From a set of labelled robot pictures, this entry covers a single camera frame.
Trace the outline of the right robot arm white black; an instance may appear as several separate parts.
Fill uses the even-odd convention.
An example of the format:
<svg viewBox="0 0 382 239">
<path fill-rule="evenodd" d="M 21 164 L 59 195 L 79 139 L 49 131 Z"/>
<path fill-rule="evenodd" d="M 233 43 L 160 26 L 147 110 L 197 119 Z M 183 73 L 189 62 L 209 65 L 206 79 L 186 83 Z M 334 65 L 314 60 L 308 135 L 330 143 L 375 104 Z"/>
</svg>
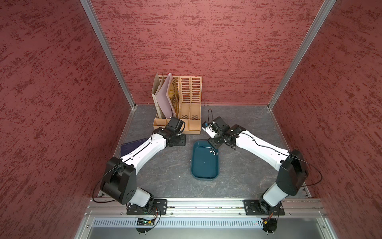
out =
<svg viewBox="0 0 382 239">
<path fill-rule="evenodd" d="M 281 214 L 281 202 L 288 196 L 295 196 L 309 176 L 308 166 L 318 170 L 304 160 L 298 150 L 288 151 L 276 147 L 235 124 L 229 126 L 221 117 L 202 123 L 202 130 L 209 135 L 209 144 L 218 149 L 225 144 L 231 148 L 242 148 L 272 166 L 277 172 L 275 183 L 254 203 L 245 201 L 247 215 L 267 215 L 275 210 Z"/>
</svg>

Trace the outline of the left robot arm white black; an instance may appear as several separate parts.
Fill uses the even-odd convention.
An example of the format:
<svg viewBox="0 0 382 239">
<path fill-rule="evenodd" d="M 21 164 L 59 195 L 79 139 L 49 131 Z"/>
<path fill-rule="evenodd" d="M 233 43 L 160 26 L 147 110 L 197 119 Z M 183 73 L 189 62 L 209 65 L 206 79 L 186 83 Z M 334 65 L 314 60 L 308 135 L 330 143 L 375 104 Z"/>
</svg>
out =
<svg viewBox="0 0 382 239">
<path fill-rule="evenodd" d="M 134 204 L 151 213 L 154 196 L 137 186 L 137 174 L 155 154 L 172 146 L 184 146 L 186 123 L 172 117 L 164 128 L 159 127 L 146 141 L 122 158 L 113 157 L 106 163 L 105 173 L 97 183 L 100 190 L 121 205 Z"/>
</svg>

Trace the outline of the teal plastic storage tray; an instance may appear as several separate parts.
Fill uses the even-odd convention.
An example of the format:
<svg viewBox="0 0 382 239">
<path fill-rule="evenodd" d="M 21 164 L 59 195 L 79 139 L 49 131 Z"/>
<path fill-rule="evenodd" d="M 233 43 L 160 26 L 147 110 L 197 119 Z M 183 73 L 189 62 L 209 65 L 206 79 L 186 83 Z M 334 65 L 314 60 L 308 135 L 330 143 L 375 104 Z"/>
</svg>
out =
<svg viewBox="0 0 382 239">
<path fill-rule="evenodd" d="M 193 145 L 191 174 L 198 180 L 214 180 L 219 175 L 219 154 L 207 140 L 198 140 Z"/>
</svg>

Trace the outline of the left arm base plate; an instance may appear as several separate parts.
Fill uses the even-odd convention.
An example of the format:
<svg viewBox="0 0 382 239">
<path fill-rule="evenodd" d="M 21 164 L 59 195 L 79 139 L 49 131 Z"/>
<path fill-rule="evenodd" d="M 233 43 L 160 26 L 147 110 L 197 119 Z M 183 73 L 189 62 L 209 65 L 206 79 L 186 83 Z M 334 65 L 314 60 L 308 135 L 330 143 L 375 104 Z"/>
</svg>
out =
<svg viewBox="0 0 382 239">
<path fill-rule="evenodd" d="M 142 216 L 163 216 L 166 215 L 167 206 L 167 199 L 153 199 L 149 201 L 145 207 L 139 207 L 136 204 L 129 203 L 127 205 L 126 214 Z"/>
</svg>

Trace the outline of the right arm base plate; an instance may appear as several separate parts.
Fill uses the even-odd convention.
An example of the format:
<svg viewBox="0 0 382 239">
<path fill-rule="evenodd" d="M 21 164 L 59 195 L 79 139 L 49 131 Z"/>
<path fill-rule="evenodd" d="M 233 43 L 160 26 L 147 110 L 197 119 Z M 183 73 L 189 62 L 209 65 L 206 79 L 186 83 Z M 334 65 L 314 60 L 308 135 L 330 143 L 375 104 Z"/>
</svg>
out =
<svg viewBox="0 0 382 239">
<path fill-rule="evenodd" d="M 244 210 L 247 216 L 284 216 L 285 211 L 281 202 L 276 206 L 270 206 L 263 200 L 243 200 Z"/>
</svg>

